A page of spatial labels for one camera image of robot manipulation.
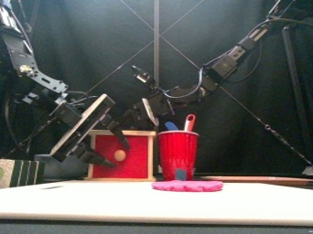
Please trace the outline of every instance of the solo cup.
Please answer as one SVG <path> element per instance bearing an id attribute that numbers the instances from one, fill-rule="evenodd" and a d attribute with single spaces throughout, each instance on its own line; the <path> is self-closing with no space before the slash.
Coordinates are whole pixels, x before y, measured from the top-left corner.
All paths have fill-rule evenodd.
<path id="1" fill-rule="evenodd" d="M 165 131 L 157 137 L 163 180 L 192 180 L 198 133 Z"/>

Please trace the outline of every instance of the blue marker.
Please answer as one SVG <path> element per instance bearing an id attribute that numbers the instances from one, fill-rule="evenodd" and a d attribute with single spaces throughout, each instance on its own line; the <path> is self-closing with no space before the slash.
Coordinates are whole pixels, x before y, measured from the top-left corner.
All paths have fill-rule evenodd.
<path id="1" fill-rule="evenodd" d="M 165 126 L 168 131 L 176 131 L 177 130 L 177 127 L 171 122 L 165 122 L 164 126 Z"/>

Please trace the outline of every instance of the red wooden box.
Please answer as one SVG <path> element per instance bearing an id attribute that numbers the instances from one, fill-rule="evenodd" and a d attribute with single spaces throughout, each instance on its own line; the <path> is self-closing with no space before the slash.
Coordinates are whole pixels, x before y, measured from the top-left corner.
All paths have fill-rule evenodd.
<path id="1" fill-rule="evenodd" d="M 115 167 L 89 165 L 88 180 L 153 181 L 152 144 L 155 132 L 123 131 L 131 148 L 125 149 L 117 137 L 105 130 L 89 131 L 92 149 Z"/>

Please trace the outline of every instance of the pink silicone mat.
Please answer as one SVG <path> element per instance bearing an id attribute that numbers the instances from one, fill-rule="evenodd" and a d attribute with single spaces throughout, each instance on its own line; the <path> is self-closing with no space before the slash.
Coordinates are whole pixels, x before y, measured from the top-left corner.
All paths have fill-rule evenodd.
<path id="1" fill-rule="evenodd" d="M 176 192 L 215 192 L 222 190 L 222 181 L 161 181 L 153 182 L 151 187 L 163 191 Z"/>

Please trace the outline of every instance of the black backdrop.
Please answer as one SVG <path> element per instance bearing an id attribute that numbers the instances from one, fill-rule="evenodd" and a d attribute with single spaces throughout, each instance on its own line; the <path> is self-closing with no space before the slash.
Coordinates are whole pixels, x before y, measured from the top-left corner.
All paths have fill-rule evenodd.
<path id="1" fill-rule="evenodd" d="M 62 80 L 69 90 L 81 90 L 89 95 L 105 93 L 116 102 L 109 111 L 116 120 L 132 104 L 149 95 L 132 78 L 131 65 L 153 74 L 165 90 L 177 85 L 190 87 L 196 83 L 202 65 L 227 51 L 264 20 L 274 3 L 274 0 L 22 1 L 28 20 L 34 23 L 29 37 L 40 70 Z M 160 37 L 155 37 L 153 30 L 159 30 Z M 297 27 L 293 31 L 310 120 L 311 29 Z M 251 71 L 259 56 L 256 69 L 244 81 L 236 82 Z M 279 30 L 264 37 L 262 46 L 255 48 L 222 87 L 311 160 L 301 134 Z M 305 161 L 222 89 L 175 116 L 164 116 L 160 130 L 167 120 L 181 128 L 191 112 L 196 115 L 194 130 L 200 135 L 198 173 L 301 174 Z M 32 131 L 37 115 L 37 110 L 25 105 L 17 107 L 13 119 L 18 139 Z M 5 126 L 1 137 L 1 151 L 6 152 L 12 142 Z M 34 139 L 32 154 L 45 154 L 57 137 L 57 127 L 49 127 Z"/>

